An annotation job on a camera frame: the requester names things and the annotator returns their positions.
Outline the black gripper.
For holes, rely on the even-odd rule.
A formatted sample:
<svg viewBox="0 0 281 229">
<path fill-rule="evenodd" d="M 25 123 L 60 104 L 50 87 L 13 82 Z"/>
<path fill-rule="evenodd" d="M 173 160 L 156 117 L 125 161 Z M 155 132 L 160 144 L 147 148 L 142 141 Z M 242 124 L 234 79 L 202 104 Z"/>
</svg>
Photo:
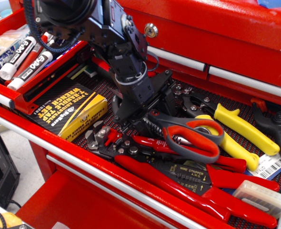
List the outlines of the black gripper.
<svg viewBox="0 0 281 229">
<path fill-rule="evenodd" d="M 122 94 L 121 106 L 114 114 L 115 123 L 122 124 L 132 119 L 133 115 L 146 113 L 154 107 L 167 115 L 175 116 L 176 102 L 172 91 L 174 81 L 171 70 L 161 72 L 154 77 L 149 77 L 148 72 L 144 72 L 140 77 L 128 80 L 122 82 L 117 75 L 114 76 L 114 81 Z M 141 136 L 154 137 L 148 118 L 132 120 L 131 124 Z"/>
</svg>

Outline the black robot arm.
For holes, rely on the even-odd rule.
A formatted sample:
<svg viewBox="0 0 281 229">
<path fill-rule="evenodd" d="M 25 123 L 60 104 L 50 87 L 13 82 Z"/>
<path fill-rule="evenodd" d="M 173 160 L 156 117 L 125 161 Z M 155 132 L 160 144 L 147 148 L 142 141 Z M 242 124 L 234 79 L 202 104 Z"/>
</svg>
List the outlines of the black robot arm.
<svg viewBox="0 0 281 229">
<path fill-rule="evenodd" d="M 38 26 L 65 40 L 61 47 L 49 47 L 49 51 L 63 53 L 75 42 L 85 41 L 109 65 L 108 73 L 117 86 L 113 121 L 122 131 L 132 129 L 153 137 L 158 128 L 149 122 L 149 110 L 159 108 L 168 115 L 175 114 L 171 71 L 149 76 L 146 35 L 117 1 L 26 0 L 23 6 L 37 42 L 41 42 Z"/>
</svg>

